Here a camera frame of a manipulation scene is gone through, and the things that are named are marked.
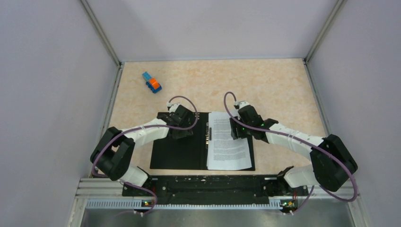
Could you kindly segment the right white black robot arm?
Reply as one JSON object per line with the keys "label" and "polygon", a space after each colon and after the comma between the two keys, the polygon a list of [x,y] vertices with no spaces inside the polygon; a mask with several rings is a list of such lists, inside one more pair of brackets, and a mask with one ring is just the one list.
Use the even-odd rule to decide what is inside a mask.
{"label": "right white black robot arm", "polygon": [[230,118],[233,139],[253,137],[283,146],[311,161],[308,166],[288,167],[278,174],[278,191],[290,195],[297,187],[320,185],[336,192],[354,174],[358,165],[342,140],[330,134],[313,136],[288,128],[274,119],[263,120],[246,101],[235,102],[237,116]]}

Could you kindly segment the teal folder black inside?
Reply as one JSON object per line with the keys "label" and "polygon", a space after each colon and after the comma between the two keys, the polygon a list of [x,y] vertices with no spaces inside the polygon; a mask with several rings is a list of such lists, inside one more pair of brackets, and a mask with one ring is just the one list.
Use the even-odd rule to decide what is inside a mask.
{"label": "teal folder black inside", "polygon": [[[200,113],[199,120],[190,137],[174,140],[164,138],[153,143],[150,169],[208,170],[209,113]],[[253,148],[251,150],[255,170]]]}

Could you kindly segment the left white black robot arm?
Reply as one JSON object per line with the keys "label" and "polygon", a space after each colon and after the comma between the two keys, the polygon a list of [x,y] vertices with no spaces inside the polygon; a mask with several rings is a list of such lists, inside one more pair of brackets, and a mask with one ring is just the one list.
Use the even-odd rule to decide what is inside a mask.
{"label": "left white black robot arm", "polygon": [[131,165],[134,149],[159,139],[178,140],[192,136],[198,119],[197,112],[176,103],[168,108],[168,112],[158,113],[148,123],[125,130],[110,127],[91,154],[90,161],[110,180],[130,183],[139,195],[147,195],[152,183],[147,172]]}

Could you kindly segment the left aluminium frame post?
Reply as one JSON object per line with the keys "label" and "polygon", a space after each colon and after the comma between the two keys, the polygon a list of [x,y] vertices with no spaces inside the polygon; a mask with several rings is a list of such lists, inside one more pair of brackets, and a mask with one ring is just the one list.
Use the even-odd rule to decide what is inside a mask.
{"label": "left aluminium frame post", "polygon": [[97,34],[98,38],[100,39],[105,51],[111,57],[111,59],[113,60],[114,64],[117,66],[117,68],[120,68],[122,65],[122,62],[117,57],[117,54],[116,54],[114,48],[112,47],[100,22],[96,18],[95,12],[92,10],[92,7],[90,6],[89,2],[87,0],[78,0],[78,2],[81,4],[84,12],[88,16],[88,19],[89,19],[95,33]]}

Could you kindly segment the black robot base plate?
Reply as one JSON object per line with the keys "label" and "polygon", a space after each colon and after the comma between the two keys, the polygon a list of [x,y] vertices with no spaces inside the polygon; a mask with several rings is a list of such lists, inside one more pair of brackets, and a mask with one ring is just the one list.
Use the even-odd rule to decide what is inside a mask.
{"label": "black robot base plate", "polygon": [[307,196],[305,186],[291,188],[276,175],[159,175],[143,188],[123,184],[123,197],[157,196],[157,204],[267,204],[275,196]]}

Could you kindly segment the printed paper sheet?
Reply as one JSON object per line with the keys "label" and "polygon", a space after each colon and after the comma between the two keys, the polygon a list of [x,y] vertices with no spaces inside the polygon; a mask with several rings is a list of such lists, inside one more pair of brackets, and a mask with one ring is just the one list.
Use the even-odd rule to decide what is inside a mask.
{"label": "printed paper sheet", "polygon": [[209,143],[207,169],[240,171],[253,168],[250,138],[233,139],[230,116],[226,112],[211,112],[209,118]]}

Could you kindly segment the aluminium frame post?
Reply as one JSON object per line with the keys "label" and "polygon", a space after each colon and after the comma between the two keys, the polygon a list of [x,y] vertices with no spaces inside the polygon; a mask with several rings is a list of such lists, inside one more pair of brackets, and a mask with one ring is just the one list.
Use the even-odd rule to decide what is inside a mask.
{"label": "aluminium frame post", "polygon": [[114,48],[112,47],[100,22],[96,18],[95,12],[92,10],[92,7],[90,6],[89,2],[87,0],[78,0],[78,2],[81,4],[84,12],[88,16],[88,19],[89,19],[95,33],[97,34],[98,38],[100,39],[105,51],[111,57],[111,59],[113,60],[114,64],[117,66],[117,68],[120,68],[122,65],[122,62],[117,57],[117,54],[116,54]]}
{"label": "aluminium frame post", "polygon": [[340,14],[341,10],[343,9],[344,5],[347,3],[347,0],[337,0],[335,2],[334,7],[332,8],[331,12],[329,13],[325,23],[323,24],[320,32],[318,33],[315,41],[313,42],[311,48],[309,49],[306,57],[304,58],[304,64],[307,65],[314,57],[315,53],[319,49],[320,45],[322,44],[325,36],[328,34],[330,28],[332,27],[334,21],[336,20],[337,16]]}

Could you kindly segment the right aluminium frame post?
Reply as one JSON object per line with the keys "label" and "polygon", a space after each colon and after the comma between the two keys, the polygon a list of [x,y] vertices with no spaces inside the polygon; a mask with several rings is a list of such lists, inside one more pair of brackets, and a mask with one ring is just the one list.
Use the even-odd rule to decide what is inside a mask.
{"label": "right aluminium frame post", "polygon": [[334,21],[336,20],[337,16],[340,14],[341,10],[343,9],[344,5],[347,3],[347,0],[337,0],[335,2],[334,7],[332,8],[331,12],[329,13],[325,23],[323,24],[320,32],[318,33],[315,41],[313,42],[311,48],[309,49],[306,57],[304,58],[304,64],[307,65],[314,57],[315,53],[319,49],[320,45],[322,44],[325,36],[328,34],[330,28],[332,27]]}

